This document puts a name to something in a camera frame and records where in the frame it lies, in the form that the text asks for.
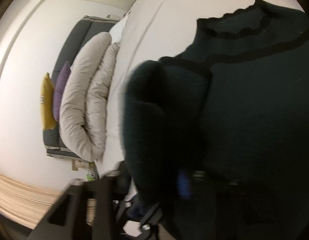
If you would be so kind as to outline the grey upholstered headboard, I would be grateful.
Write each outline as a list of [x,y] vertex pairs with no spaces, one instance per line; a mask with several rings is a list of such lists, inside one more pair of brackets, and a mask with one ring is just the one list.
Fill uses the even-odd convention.
[[76,23],[58,55],[52,71],[52,118],[56,125],[52,129],[43,130],[43,144],[48,156],[53,158],[81,160],[80,156],[71,151],[60,135],[60,106],[67,81],[72,73],[72,64],[81,48],[95,35],[108,32],[118,23],[116,20],[97,16],[84,16]]

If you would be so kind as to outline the dark green knit sweater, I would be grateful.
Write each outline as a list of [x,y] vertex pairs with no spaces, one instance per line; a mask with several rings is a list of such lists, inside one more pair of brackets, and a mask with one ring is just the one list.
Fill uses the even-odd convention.
[[185,51],[133,72],[123,144],[174,238],[309,239],[307,15],[255,0],[198,19]]

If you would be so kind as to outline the white bed sheet mattress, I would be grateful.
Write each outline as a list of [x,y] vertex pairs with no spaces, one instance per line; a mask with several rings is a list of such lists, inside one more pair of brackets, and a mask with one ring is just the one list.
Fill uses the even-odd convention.
[[[175,56],[192,42],[198,18],[221,17],[249,7],[255,0],[136,0],[120,41],[116,66],[107,100],[106,147],[96,163],[99,174],[114,170],[123,159],[121,136],[122,107],[126,81],[146,60]],[[297,0],[264,0],[301,9]]]

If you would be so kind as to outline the beige folded duvet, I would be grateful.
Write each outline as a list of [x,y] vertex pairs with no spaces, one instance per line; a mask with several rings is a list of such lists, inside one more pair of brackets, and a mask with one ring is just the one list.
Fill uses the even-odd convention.
[[93,36],[73,61],[63,92],[59,132],[63,143],[86,161],[103,156],[107,99],[119,44],[108,32]]

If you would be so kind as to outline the yellow cushion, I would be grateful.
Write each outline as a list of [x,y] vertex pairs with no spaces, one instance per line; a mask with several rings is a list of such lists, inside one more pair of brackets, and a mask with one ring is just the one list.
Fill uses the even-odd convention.
[[41,122],[44,131],[54,129],[56,126],[56,120],[53,116],[53,95],[54,84],[49,73],[46,73],[41,83],[40,92]]

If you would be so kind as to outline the white pillow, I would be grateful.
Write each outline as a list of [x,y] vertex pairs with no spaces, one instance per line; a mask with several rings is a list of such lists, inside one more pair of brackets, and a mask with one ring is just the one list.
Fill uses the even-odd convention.
[[127,22],[128,17],[123,17],[118,23],[116,23],[109,31],[109,34],[112,38],[112,43],[120,42],[122,38],[123,31],[125,29],[125,25]]

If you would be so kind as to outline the purple cushion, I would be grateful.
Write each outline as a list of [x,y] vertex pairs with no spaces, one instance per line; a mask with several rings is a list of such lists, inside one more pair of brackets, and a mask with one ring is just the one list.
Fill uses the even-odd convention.
[[60,118],[60,107],[61,107],[61,101],[63,92],[65,90],[66,83],[68,81],[68,78],[71,74],[71,65],[69,61],[66,61],[61,68],[58,78],[56,80],[55,89],[54,89],[54,95],[53,95],[53,117],[55,121],[59,122]]

